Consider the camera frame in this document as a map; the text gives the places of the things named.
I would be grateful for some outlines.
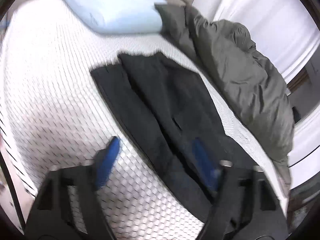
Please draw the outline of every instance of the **blue pillow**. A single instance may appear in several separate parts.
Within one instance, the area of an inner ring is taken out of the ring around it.
[[[100,34],[159,33],[155,3],[165,0],[65,0],[72,11]]]

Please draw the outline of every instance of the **gray comforter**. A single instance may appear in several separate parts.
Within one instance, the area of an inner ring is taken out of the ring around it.
[[[294,120],[281,74],[256,50],[240,23],[209,23],[189,6],[156,5],[156,9],[163,21],[162,35],[209,75],[273,161],[287,195]]]

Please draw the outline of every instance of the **pillow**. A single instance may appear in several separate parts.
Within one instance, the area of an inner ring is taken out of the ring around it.
[[[165,0],[65,0],[72,11],[100,34],[159,33],[155,3]]]

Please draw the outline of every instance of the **textured mattress cover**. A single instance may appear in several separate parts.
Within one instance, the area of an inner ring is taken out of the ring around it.
[[[32,0],[20,7],[1,53],[2,128],[5,126],[8,150],[28,190],[36,193],[34,186],[40,186],[52,165],[78,165],[118,136],[121,153],[107,185],[98,191],[116,237],[196,238],[203,223],[177,202],[127,139],[89,72],[95,66],[117,62],[119,52],[151,55],[156,51],[201,75],[226,134],[261,166],[286,212],[287,199],[271,161],[191,60],[158,34],[99,36],[62,0]],[[85,231],[76,189],[70,187],[69,192],[76,225]]]

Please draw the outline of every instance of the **bed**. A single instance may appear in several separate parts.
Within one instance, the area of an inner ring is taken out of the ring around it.
[[[258,163],[286,213],[276,171],[254,136],[239,122],[207,77],[158,34],[100,36],[63,0],[30,0],[11,18],[0,61],[2,135],[19,176],[33,195],[53,165],[91,159],[112,136],[121,152],[109,181],[98,191],[118,239],[195,239],[203,223],[169,192],[113,118],[90,70],[117,62],[118,52],[163,52],[201,75],[225,133]],[[76,189],[69,188],[76,226],[85,232]]]

